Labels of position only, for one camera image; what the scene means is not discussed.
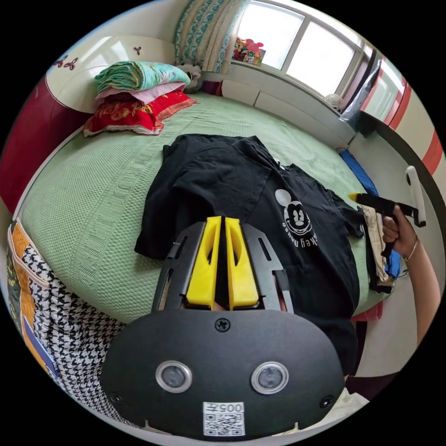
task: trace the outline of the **pink cloth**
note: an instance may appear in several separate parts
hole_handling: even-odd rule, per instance
[[[167,84],[160,84],[156,87],[149,88],[148,90],[132,91],[132,90],[118,90],[117,88],[109,87],[103,92],[99,93],[95,100],[95,107],[99,107],[105,102],[105,98],[115,95],[126,93],[127,95],[133,96],[136,100],[142,102],[144,105],[154,101],[163,94],[180,91],[182,92],[186,84],[184,82],[169,82]]]
[[[376,304],[374,307],[370,308],[364,313],[360,313],[359,315],[353,316],[352,321],[354,322],[371,322],[378,321],[382,317],[382,308],[383,303],[380,302]]]

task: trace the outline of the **green bedspread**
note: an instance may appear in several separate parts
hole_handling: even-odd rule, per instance
[[[161,149],[184,133],[256,135],[280,159],[295,163],[347,196],[363,188],[341,157],[292,124],[253,107],[203,93],[199,103],[164,122],[159,136],[130,131],[79,134],[39,175],[21,220],[56,276],[99,310],[123,321],[150,312],[161,263],[133,250],[144,200],[162,162]],[[361,284],[356,313],[382,297],[368,290],[365,239],[352,240]]]

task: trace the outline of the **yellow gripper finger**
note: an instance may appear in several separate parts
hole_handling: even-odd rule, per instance
[[[221,217],[207,219],[186,294],[189,305],[214,308],[221,226]]]
[[[225,228],[230,310],[253,307],[257,304],[259,295],[240,221],[226,218]]]

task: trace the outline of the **red embroidered pillowcase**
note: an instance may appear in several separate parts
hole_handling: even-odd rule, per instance
[[[124,130],[142,135],[159,135],[164,128],[161,121],[196,102],[179,91],[164,94],[147,105],[135,100],[105,102],[88,118],[84,125],[84,136]]]

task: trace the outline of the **mickey mouse print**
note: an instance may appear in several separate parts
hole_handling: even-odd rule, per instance
[[[290,193],[285,189],[275,191],[275,199],[284,208],[282,226],[297,248],[317,246],[317,237],[311,221],[302,203],[292,201]]]

